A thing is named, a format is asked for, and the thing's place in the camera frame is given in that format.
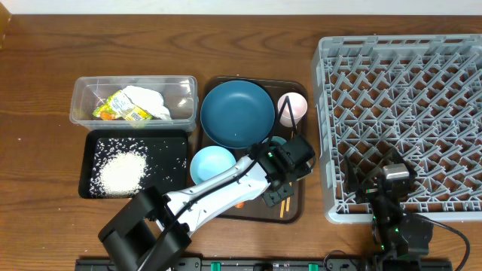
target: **wood grain surface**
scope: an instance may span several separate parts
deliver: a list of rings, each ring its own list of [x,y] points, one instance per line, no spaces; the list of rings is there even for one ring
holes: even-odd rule
[[[482,17],[15,15],[0,51],[0,270],[73,270],[79,257],[106,256],[97,233],[127,201],[77,193],[88,133],[69,121],[79,77],[193,75],[200,92],[216,75],[298,81],[310,93],[308,139],[319,150],[310,62],[320,38],[481,32]],[[298,222],[215,219],[188,250],[205,257],[373,253],[370,226],[326,220],[320,181],[316,167]],[[482,223],[450,225],[471,240],[464,270],[482,269]],[[436,228],[430,249],[430,257],[457,266],[465,248]]]

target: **plastic crate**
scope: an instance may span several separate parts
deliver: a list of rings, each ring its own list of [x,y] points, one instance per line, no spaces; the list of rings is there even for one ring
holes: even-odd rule
[[[401,207],[437,221],[482,220],[482,35],[327,37],[312,62],[326,218],[370,223],[343,189],[397,148],[418,173]]]
[[[163,95],[172,120],[101,120],[92,115],[106,99],[127,86],[144,87]],[[85,77],[75,82],[70,121],[88,129],[196,129],[197,82],[192,76]]]

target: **black cable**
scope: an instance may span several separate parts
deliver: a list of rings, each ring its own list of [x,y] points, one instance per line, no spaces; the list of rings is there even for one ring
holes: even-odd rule
[[[336,252],[343,253],[343,254],[345,254],[346,256],[348,256],[348,254],[347,254],[345,251],[341,251],[341,250],[339,250],[339,249],[335,249],[335,250],[333,250],[333,251],[330,251],[330,252],[325,256],[325,259],[323,259],[323,267],[326,268],[326,270],[331,271],[331,269],[329,269],[328,266],[327,266],[328,262],[327,262],[326,260],[329,259],[330,256],[331,256],[333,253],[336,253]],[[356,269],[357,271],[360,270],[360,267],[359,267],[357,264],[355,264],[352,259],[348,259],[348,260],[349,260],[350,263],[352,263],[352,265],[355,267],[355,269]]]
[[[407,215],[413,215],[415,218],[417,219],[420,219],[422,221],[425,221],[425,222],[429,222],[429,223],[432,223],[436,226],[439,226],[441,227],[442,229],[445,229],[445,230],[448,230],[452,233],[455,233],[456,235],[460,236],[460,238],[462,238],[462,240],[464,240],[465,242],[465,254],[464,254],[464,258],[462,259],[462,261],[460,262],[459,266],[455,269],[455,271],[460,271],[462,270],[462,268],[464,267],[465,263],[467,262],[468,260],[468,256],[470,255],[470,242],[469,240],[467,239],[467,237],[459,232],[458,230],[452,228],[451,226],[447,226],[446,224],[442,224],[440,222],[437,222],[437,221],[433,221],[432,219],[430,218],[427,218],[423,215],[419,215],[419,214],[415,214],[413,212],[409,212],[409,211],[406,211],[404,210],[403,213],[407,214]]]
[[[178,219],[187,210],[189,210],[192,207],[192,205],[194,205],[196,202],[200,201],[202,198],[208,196],[209,194],[211,194],[213,192],[216,192],[217,190],[220,190],[220,189],[240,180],[242,177],[244,177],[244,175],[246,175],[246,173],[248,173],[259,162],[259,160],[261,159],[261,155],[264,154],[265,151],[268,151],[270,149],[270,143],[271,143],[271,139],[273,138],[273,132],[274,132],[275,128],[277,128],[277,126],[279,125],[279,120],[281,119],[281,115],[282,115],[283,110],[285,109],[286,104],[288,104],[288,110],[289,110],[290,116],[291,116],[291,124],[293,125],[293,132],[294,132],[295,135],[297,134],[296,125],[294,124],[293,112],[291,110],[291,103],[289,102],[289,97],[286,96],[285,101],[283,102],[281,108],[279,109],[279,114],[276,118],[276,121],[273,124],[273,126],[271,127],[270,133],[268,133],[268,140],[265,143],[260,143],[262,145],[261,150],[258,152],[258,155],[255,157],[253,162],[250,163],[249,166],[243,172],[241,172],[241,174],[239,174],[237,177],[235,177],[235,178],[233,178],[229,181],[226,181],[223,184],[220,184],[218,186],[215,186],[215,187],[209,189],[208,191],[200,194],[199,196],[195,197],[194,199],[187,202],[184,206],[182,206],[182,208],[179,210],[179,212],[172,219],[170,225],[168,227],[164,228],[162,233],[159,235],[159,238],[157,238],[157,239],[163,239],[166,236],[166,234],[175,226],[175,223],[178,221]],[[137,268],[137,271],[143,271],[144,270],[145,263],[147,263],[153,257],[153,252],[154,252],[154,249],[151,248],[151,250],[148,252],[148,255],[146,256],[146,258],[142,261],[139,268]]]

